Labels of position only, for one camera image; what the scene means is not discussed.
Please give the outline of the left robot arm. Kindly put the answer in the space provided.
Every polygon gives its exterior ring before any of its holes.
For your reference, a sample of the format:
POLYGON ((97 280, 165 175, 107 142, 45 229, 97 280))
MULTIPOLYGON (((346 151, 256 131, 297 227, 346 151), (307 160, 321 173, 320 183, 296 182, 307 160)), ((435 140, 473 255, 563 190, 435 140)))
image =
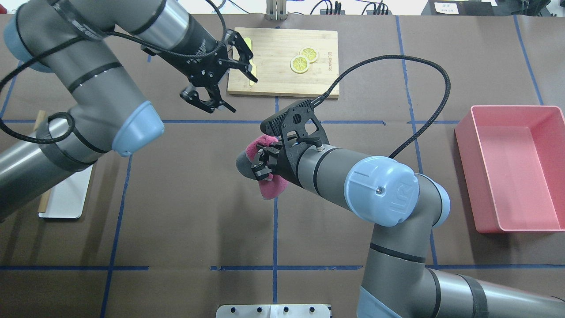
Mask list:
POLYGON ((105 43, 117 36, 143 46, 186 76, 180 96, 208 113, 235 111, 219 81, 230 68, 249 80, 253 57, 242 36, 226 28, 216 40, 176 0, 30 0, 4 31, 6 46, 26 68, 55 74, 76 101, 31 135, 1 129, 18 139, 1 153, 1 219, 109 151, 132 155, 164 132, 157 111, 105 43))

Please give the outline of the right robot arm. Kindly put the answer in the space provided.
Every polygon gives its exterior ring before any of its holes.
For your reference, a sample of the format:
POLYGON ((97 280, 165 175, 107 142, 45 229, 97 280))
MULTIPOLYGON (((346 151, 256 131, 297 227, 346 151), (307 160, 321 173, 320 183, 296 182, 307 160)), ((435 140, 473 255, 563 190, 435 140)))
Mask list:
POLYGON ((305 145, 294 183, 374 224, 359 318, 562 318, 564 301, 426 267, 445 189, 383 156, 305 145))

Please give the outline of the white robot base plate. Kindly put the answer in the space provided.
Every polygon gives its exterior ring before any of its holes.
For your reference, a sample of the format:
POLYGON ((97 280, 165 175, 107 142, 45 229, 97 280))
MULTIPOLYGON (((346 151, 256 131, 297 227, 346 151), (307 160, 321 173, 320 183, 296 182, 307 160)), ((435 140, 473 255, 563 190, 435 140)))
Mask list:
POLYGON ((222 305, 216 318, 331 318, 326 304, 240 304, 222 305))

